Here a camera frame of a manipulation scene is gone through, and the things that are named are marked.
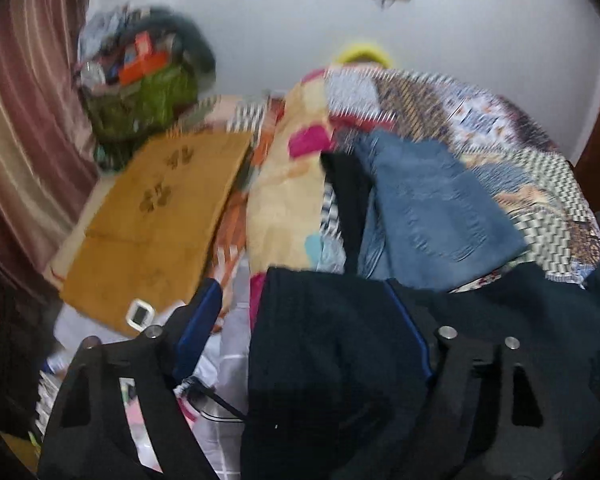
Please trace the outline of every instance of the patterned bedsheet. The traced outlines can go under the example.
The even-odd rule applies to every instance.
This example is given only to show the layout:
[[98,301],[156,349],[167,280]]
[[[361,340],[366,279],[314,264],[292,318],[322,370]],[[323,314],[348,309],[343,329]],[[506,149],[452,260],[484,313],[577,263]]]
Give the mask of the patterned bedsheet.
[[224,291],[222,310],[214,332],[232,305],[237,264],[246,250],[246,209],[251,183],[266,160],[275,133],[282,100],[219,95],[209,97],[183,114],[169,132],[172,136],[194,134],[214,128],[227,132],[253,134],[251,150],[227,199],[212,243],[206,275],[220,283]]
[[[304,108],[286,108],[282,127],[306,127],[320,110],[328,117],[339,149],[348,150],[354,136],[380,126],[401,137],[440,140],[475,172],[522,231],[528,249],[503,268],[458,290],[482,286],[527,261],[536,261],[551,280],[581,283],[600,262],[600,230],[570,164],[541,127],[507,99],[446,76],[370,65],[317,70],[290,96],[304,100],[305,106],[310,104],[312,113],[304,118]],[[276,134],[272,150],[278,141],[284,139]],[[286,166],[286,174],[292,178],[298,162],[267,161],[263,172],[269,163]],[[323,193],[315,230],[337,233],[333,191],[326,185]],[[317,212],[294,213],[296,217],[300,214],[315,219]],[[248,218],[248,226],[272,233],[278,240],[292,240],[285,232],[293,223],[276,224],[275,218],[264,218],[257,211]],[[256,253],[261,262],[298,267],[289,265],[284,254],[260,254],[267,251],[250,245],[250,256]]]

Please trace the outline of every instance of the striped curtain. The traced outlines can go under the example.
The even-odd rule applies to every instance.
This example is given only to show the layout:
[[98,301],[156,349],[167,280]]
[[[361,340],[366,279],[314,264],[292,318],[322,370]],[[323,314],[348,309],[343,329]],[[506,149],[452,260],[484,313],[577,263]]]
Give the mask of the striped curtain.
[[87,4],[0,5],[0,267],[32,292],[96,181],[71,76]]

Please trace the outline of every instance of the metal rivet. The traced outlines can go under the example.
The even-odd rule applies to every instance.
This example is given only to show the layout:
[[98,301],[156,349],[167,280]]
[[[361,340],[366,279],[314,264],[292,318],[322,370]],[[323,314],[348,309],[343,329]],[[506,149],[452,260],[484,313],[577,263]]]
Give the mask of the metal rivet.
[[144,330],[144,335],[149,339],[155,339],[160,334],[162,334],[162,327],[160,325],[151,325]]
[[453,328],[452,326],[441,326],[438,329],[438,333],[445,339],[453,339],[458,336],[458,330]]
[[82,348],[94,348],[100,344],[102,344],[102,341],[96,335],[90,335],[82,340]]
[[504,339],[504,344],[507,345],[508,348],[512,350],[517,350],[520,348],[520,341],[518,341],[515,337],[507,337]]

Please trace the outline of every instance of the bed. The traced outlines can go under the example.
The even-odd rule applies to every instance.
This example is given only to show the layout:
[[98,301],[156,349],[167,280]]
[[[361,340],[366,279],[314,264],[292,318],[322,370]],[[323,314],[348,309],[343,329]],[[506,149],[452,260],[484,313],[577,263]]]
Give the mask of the bed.
[[522,262],[547,278],[583,283],[600,263],[600,230],[570,164],[515,104],[455,79],[371,65],[334,65],[307,75],[287,95],[269,158],[251,189],[247,241],[251,273],[311,268],[304,242],[338,233],[338,209],[317,153],[291,160],[298,130],[321,124],[337,149],[376,127],[437,139],[477,176],[525,237],[521,256],[458,289],[496,280]]

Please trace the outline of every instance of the pink fabric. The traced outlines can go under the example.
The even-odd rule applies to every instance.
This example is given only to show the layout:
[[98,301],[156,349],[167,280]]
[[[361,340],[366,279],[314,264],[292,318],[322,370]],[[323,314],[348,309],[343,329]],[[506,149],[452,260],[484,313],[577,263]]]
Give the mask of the pink fabric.
[[337,130],[339,128],[357,128],[363,132],[370,133],[376,128],[392,131],[395,126],[393,120],[367,119],[356,114],[331,114],[329,116],[331,126]]
[[249,281],[249,324],[251,325],[252,332],[253,327],[256,326],[260,297],[262,296],[262,289],[264,288],[266,278],[266,273],[259,272],[254,274]]
[[304,78],[302,78],[301,83],[305,84],[309,81],[313,81],[314,79],[318,79],[319,77],[322,77],[326,72],[327,70],[325,68],[318,68],[316,70],[313,70],[312,72],[309,72],[306,76],[304,76]]
[[288,147],[291,158],[315,152],[328,152],[331,149],[331,138],[324,126],[314,124],[293,134]]

